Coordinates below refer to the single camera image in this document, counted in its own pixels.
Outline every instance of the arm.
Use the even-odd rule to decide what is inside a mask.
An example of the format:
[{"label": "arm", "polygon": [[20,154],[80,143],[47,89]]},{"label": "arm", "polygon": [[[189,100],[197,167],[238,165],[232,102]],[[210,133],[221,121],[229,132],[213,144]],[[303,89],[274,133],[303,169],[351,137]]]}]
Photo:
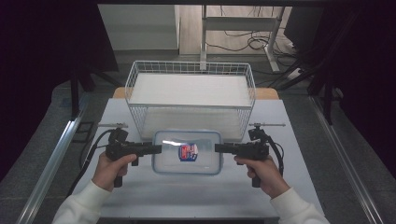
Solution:
[{"label": "arm", "polygon": [[280,224],[329,223],[312,203],[304,201],[291,188],[276,168],[271,156],[263,161],[252,161],[235,157],[237,162],[247,166],[247,176],[258,175],[261,189],[271,197],[271,205],[279,213]]},{"label": "arm", "polygon": [[114,189],[114,179],[117,175],[126,175],[127,164],[134,160],[136,155],[112,161],[102,153],[92,181],[80,193],[70,195],[61,204],[52,223],[96,223],[102,204]]}]

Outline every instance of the clear plastic tray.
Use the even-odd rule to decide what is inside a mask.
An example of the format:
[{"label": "clear plastic tray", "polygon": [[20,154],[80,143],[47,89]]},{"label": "clear plastic tray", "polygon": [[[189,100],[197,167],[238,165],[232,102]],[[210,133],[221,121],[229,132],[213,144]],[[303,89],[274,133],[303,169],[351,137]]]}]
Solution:
[{"label": "clear plastic tray", "polygon": [[163,152],[152,156],[152,168],[164,175],[216,175],[222,167],[222,155],[215,152],[220,143],[214,131],[158,131],[153,144],[162,145]]}]

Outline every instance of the person's left hand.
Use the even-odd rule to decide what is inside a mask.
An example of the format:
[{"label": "person's left hand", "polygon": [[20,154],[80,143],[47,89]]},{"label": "person's left hand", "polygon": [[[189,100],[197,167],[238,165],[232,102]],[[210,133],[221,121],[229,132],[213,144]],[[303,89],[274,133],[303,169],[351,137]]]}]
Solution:
[{"label": "person's left hand", "polygon": [[99,156],[92,182],[101,189],[112,191],[114,189],[114,179],[117,175],[123,176],[128,172],[128,163],[136,160],[136,155],[131,154],[112,161],[103,152]]}]

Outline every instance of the hand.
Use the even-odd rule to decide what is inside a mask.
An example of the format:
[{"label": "hand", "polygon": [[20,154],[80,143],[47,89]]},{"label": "hand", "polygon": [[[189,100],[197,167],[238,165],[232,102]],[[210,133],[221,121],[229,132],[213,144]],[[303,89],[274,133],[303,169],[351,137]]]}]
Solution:
[{"label": "hand", "polygon": [[112,161],[103,152],[99,156],[92,182],[101,189],[112,191],[114,189],[114,179],[117,175],[123,176],[128,172],[128,163],[136,160],[136,155],[131,154]]},{"label": "hand", "polygon": [[263,161],[252,161],[240,157],[234,157],[235,161],[247,166],[247,176],[253,178],[258,175],[261,182],[262,191],[272,199],[290,189],[289,185],[280,175],[271,156]]}]

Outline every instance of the white wall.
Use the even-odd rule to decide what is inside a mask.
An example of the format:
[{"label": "white wall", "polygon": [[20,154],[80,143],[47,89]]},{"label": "white wall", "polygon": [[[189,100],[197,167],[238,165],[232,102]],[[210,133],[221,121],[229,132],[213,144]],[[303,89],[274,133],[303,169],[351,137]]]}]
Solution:
[{"label": "white wall", "polygon": [[178,49],[178,6],[98,6],[114,50]]}]

